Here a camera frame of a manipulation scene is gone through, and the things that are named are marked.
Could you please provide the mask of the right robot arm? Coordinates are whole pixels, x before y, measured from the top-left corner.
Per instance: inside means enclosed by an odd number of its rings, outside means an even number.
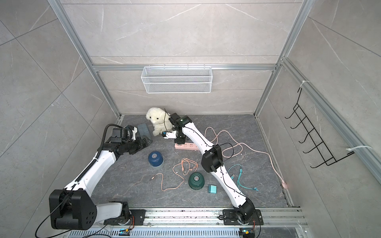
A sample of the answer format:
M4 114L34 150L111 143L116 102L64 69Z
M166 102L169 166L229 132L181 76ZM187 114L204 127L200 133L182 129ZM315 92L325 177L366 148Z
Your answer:
M246 225L252 221L256 208L252 201L245 196L229 176L223 163L223 155L220 145L213 144L196 128L188 116L180 117L176 113L169 116L173 125L173 132L163 133L164 138L172 138L176 144L184 144L188 137L202 154L201 165L221 184L231 200L237 220Z

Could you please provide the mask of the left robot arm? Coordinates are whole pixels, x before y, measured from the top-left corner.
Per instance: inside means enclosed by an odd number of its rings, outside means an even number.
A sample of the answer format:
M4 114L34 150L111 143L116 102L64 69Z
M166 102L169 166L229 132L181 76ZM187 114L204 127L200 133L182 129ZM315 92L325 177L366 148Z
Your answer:
M96 205L91 195L106 171L125 153L134 155L147 148L152 139L146 124L122 127L105 126L101 144L91 162L63 189L49 196L50 214L47 216L53 229L63 233L88 230L95 223L117 225L128 222L131 213L127 202L109 202Z

